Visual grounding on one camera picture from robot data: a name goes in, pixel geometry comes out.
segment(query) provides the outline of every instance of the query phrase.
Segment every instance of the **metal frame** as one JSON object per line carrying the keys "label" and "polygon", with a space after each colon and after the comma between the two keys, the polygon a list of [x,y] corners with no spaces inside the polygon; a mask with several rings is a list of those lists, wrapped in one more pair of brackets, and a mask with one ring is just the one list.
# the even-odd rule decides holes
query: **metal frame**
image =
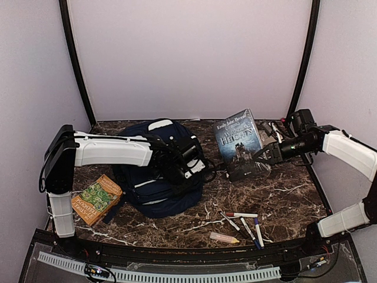
{"label": "metal frame", "polygon": [[65,40],[67,41],[68,52],[70,53],[71,64],[72,64],[73,72],[75,73],[78,90],[80,91],[82,103],[84,104],[85,112],[87,113],[90,125],[93,127],[97,121],[95,120],[95,117],[94,117],[94,112],[90,104],[87,88],[85,86],[84,78],[82,76],[80,64],[78,61],[75,41],[74,41],[74,37],[72,33],[70,12],[68,10],[68,2],[67,0],[59,0],[59,5],[60,5],[61,19],[63,22]]}
{"label": "metal frame", "polygon": [[312,53],[314,36],[316,33],[316,27],[317,27],[317,21],[318,21],[319,5],[320,5],[320,0],[312,1],[312,10],[310,12],[309,27],[307,28],[307,36],[306,36],[306,41],[305,41],[304,52],[302,55],[299,74],[297,76],[295,90],[293,91],[292,100],[290,101],[287,118],[289,117],[289,115],[291,115],[293,112],[296,111],[296,107],[299,103],[302,86],[304,85],[306,71],[309,65],[310,55]]}

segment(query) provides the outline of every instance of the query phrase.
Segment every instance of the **marker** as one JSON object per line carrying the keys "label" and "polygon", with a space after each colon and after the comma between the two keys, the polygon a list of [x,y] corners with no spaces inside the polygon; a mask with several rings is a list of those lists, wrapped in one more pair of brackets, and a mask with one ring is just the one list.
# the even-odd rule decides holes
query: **marker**
{"label": "marker", "polygon": [[263,243],[263,239],[262,239],[262,233],[260,233],[260,227],[259,227],[259,223],[258,223],[258,218],[254,218],[254,223],[255,223],[255,230],[257,230],[257,235],[258,235],[258,240],[259,240],[260,246],[263,249],[264,248],[264,243]]}
{"label": "marker", "polygon": [[247,239],[248,238],[248,235],[245,233],[245,232],[243,232],[231,219],[229,219],[229,217],[228,216],[226,216],[223,212],[221,212],[220,211],[220,214],[226,219],[226,220],[228,220],[228,222],[231,224],[231,226],[233,226],[237,231],[238,231],[238,233],[239,234],[241,234],[242,235],[242,237],[244,237],[245,239]]}
{"label": "marker", "polygon": [[252,213],[233,213],[233,212],[227,212],[226,216],[235,216],[235,217],[251,217],[251,218],[257,218],[258,214],[252,214]]}
{"label": "marker", "polygon": [[254,237],[253,232],[250,230],[248,224],[246,223],[245,218],[244,218],[244,217],[241,217],[240,219],[241,219],[241,222],[242,222],[243,226],[245,226],[245,228],[246,228],[246,230],[247,230],[247,233],[249,233],[250,236],[252,237],[252,240],[253,240],[254,244],[256,245],[256,247],[257,247],[258,249],[262,249],[262,247],[260,246],[258,240]]}

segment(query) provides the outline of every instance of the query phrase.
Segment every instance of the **white wall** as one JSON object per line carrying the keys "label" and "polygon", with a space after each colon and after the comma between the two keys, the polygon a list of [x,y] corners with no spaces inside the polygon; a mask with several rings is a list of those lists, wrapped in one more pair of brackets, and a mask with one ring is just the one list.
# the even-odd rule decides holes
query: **white wall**
{"label": "white wall", "polygon": [[58,1],[0,1],[0,278],[18,282],[35,228],[44,151],[61,125],[88,130]]}
{"label": "white wall", "polygon": [[70,1],[96,118],[285,116],[311,3]]}
{"label": "white wall", "polygon": [[[316,38],[299,108],[377,147],[377,2],[322,1]],[[334,157],[320,154],[314,169],[337,212],[360,201],[367,179]],[[353,234],[369,282],[377,282],[377,227]]]}

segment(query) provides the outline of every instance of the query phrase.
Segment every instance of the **marble surface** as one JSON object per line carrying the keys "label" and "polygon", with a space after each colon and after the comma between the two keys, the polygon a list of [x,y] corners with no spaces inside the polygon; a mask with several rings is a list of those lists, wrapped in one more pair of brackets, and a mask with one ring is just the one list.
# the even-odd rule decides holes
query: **marble surface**
{"label": "marble surface", "polygon": [[[212,131],[214,121],[183,121],[200,140],[207,158],[221,163],[221,155]],[[135,122],[99,122],[92,133],[116,135]],[[300,159],[272,167],[268,177],[253,177],[230,183],[225,172],[206,184],[199,203],[176,216],[149,219],[125,204],[107,225],[98,221],[92,227],[74,213],[77,235],[99,242],[159,248],[219,248],[232,246],[211,240],[211,232],[242,239],[230,224],[219,215],[223,212],[258,213],[265,243],[304,237],[306,225],[326,216],[325,208],[304,167],[295,166]],[[114,180],[110,166],[85,166],[75,169],[74,193],[94,183],[102,174]],[[253,219],[246,219],[254,230]],[[241,227],[239,219],[234,221]]]}

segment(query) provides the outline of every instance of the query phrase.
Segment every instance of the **white cable tray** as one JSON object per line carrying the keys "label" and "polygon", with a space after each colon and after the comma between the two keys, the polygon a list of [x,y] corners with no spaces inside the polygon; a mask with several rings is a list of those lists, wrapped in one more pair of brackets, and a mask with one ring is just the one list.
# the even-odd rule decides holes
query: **white cable tray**
{"label": "white cable tray", "polygon": [[[72,259],[63,258],[58,255],[39,252],[38,260],[45,264],[52,265],[78,275],[84,276],[85,263]],[[254,271],[232,272],[222,274],[156,274],[126,271],[117,268],[110,269],[116,276],[117,282],[148,282],[148,283],[249,283],[262,282],[280,278],[280,268],[266,268]],[[107,281],[113,282],[112,276]]]}

